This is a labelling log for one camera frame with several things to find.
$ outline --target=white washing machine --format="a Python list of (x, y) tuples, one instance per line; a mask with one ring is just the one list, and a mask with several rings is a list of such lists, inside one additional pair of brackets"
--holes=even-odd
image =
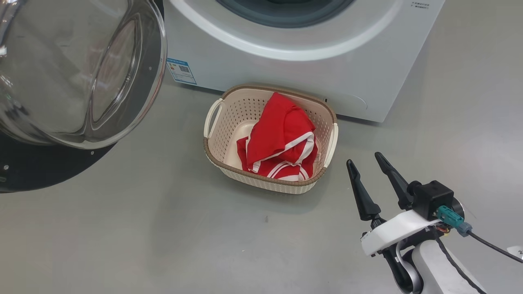
[(170, 0), (168, 67), (181, 83), (247, 82), (383, 122), (444, 0)]

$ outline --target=teal connector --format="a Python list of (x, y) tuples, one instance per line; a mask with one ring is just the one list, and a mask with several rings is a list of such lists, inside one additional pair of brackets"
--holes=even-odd
[(442, 205), (438, 208), (436, 216), (442, 222), (455, 228), (463, 237), (468, 236), (468, 231), (472, 230), (472, 226), (466, 223), (464, 218), (445, 205)]

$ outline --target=robotic arm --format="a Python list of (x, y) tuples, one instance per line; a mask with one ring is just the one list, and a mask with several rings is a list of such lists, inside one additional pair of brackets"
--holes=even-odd
[[(471, 235), (495, 247), (471, 232), (472, 227), (464, 221), (463, 207), (454, 198), (454, 192), (437, 181), (426, 185), (418, 181), (408, 184), (383, 154), (376, 152), (375, 156), (397, 194), (398, 205), (405, 212), (388, 221), (382, 219), (381, 209), (365, 190), (354, 162), (347, 161), (360, 219), (371, 221), (372, 230), (361, 237), (365, 254), (382, 255), (404, 293), (484, 294), (484, 288), (439, 239), (454, 228), (462, 236)], [(494, 249), (518, 260), (497, 247)]]

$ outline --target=qr code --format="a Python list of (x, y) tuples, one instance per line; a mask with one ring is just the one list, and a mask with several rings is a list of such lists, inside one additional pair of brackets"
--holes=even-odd
[(190, 71), (189, 71), (189, 68), (188, 68), (188, 67), (186, 67), (186, 66), (183, 66), (183, 65), (179, 65), (179, 67), (180, 67), (180, 70), (181, 70), (181, 71), (183, 71), (183, 72), (186, 72), (186, 73), (190, 73)]

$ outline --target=black cable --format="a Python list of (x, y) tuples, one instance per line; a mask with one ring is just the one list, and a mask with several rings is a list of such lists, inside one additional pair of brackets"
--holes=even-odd
[(489, 242), (483, 240), (482, 238), (478, 237), (476, 234), (472, 233), (472, 231), (467, 231), (467, 233), (468, 233), (471, 237), (473, 237), (474, 239), (480, 241), (481, 243), (483, 243), (483, 244), (485, 244), (486, 246), (488, 246), (488, 247), (494, 249), (495, 251), (498, 251), (499, 253), (501, 253), (501, 254), (503, 254), (503, 255), (505, 255), (505, 256), (507, 256), (507, 257), (510, 257), (510, 258), (514, 259), (515, 261), (517, 261), (517, 262), (523, 263), (523, 259), (518, 258), (517, 256), (514, 256), (514, 255), (512, 255), (512, 254), (506, 252), (505, 250), (503, 250), (503, 249), (501, 249), (501, 248), (495, 246), (495, 245), (492, 245), (491, 243), (489, 243)]
[(454, 261), (454, 259), (452, 259), (452, 257), (450, 256), (449, 252), (445, 248), (445, 245), (443, 245), (443, 242), (439, 239), (438, 231), (436, 230), (435, 226), (432, 226), (431, 231), (432, 231), (432, 233), (434, 235), (434, 238), (435, 238), (436, 242), (438, 242), (439, 248), (441, 249), (441, 251), (443, 251), (443, 253), (447, 257), (447, 259), (449, 260), (450, 264), (458, 271), (458, 274), (469, 283), (470, 287), (476, 289), (476, 291), (478, 291), (479, 294), (487, 294), (480, 287), (478, 287), (476, 284), (474, 284), (474, 282), (461, 270), (461, 268)]

